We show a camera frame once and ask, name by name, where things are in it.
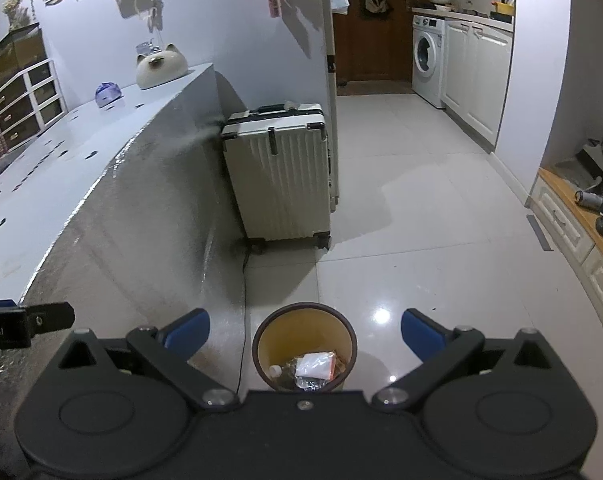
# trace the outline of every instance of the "screw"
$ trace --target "screw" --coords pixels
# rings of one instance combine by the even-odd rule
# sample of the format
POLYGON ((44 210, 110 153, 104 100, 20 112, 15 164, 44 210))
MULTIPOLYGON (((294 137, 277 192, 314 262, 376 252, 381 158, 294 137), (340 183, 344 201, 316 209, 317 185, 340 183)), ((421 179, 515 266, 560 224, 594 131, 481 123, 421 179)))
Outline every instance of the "screw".
POLYGON ((235 394, 230 390, 216 388, 208 390, 203 394, 203 402, 209 406, 225 406, 232 404, 235 400, 235 394))
POLYGON ((308 410, 312 410, 312 408, 315 407, 315 404, 313 404, 313 402, 311 400, 300 400, 297 403, 297 407, 302 411, 302 412, 307 412, 308 410))
POLYGON ((408 400, 409 395, 405 390, 401 388, 394 388, 393 386, 389 388, 384 388, 377 394, 377 399, 382 404, 386 406, 396 406, 398 404, 403 404, 408 400))

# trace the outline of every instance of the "bottle cap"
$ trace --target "bottle cap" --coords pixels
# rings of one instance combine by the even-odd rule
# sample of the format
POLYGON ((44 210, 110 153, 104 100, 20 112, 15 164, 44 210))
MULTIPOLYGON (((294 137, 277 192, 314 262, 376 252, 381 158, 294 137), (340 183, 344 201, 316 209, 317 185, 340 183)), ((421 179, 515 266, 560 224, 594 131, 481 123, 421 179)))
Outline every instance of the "bottle cap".
POLYGON ((281 367, 277 365, 272 365, 268 370, 270 372, 270 377, 276 379, 277 377, 281 377, 281 367))

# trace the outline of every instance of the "trash can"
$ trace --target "trash can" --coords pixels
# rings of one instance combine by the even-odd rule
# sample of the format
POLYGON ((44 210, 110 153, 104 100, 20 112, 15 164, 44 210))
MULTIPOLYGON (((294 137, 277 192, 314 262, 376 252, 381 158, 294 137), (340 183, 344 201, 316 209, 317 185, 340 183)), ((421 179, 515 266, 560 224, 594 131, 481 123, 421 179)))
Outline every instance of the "trash can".
POLYGON ((320 389, 343 387, 357 360, 357 336, 342 314, 320 303, 294 303, 270 314, 261 323, 252 342, 254 366, 268 386, 285 391, 271 380, 271 365, 282 365, 311 352, 334 351, 345 371, 320 389))

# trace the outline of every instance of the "gray strip on floor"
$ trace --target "gray strip on floor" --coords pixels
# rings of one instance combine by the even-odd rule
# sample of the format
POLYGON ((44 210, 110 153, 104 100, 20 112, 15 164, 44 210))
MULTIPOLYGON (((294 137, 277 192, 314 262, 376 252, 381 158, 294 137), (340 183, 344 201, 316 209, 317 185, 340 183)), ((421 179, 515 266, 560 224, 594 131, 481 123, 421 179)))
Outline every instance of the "gray strip on floor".
POLYGON ((552 251, 552 247, 550 247, 550 244, 548 243, 546 235, 541 230, 541 226, 539 225, 539 222, 537 222, 537 219, 535 218, 535 216, 534 215, 526 215, 526 218, 528 219, 528 222, 530 223, 531 227, 533 228, 533 231, 537 235, 537 240, 539 240, 539 244, 541 245, 541 248, 544 251, 552 251))

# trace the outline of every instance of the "washing machine door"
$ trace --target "washing machine door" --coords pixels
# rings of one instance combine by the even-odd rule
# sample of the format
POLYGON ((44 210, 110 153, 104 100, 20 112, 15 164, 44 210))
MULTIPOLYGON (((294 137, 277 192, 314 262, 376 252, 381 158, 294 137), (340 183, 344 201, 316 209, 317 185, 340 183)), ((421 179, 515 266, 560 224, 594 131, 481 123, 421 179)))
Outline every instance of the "washing machine door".
POLYGON ((425 30, 415 34, 415 67, 423 77, 430 77, 437 66, 437 43, 425 30))

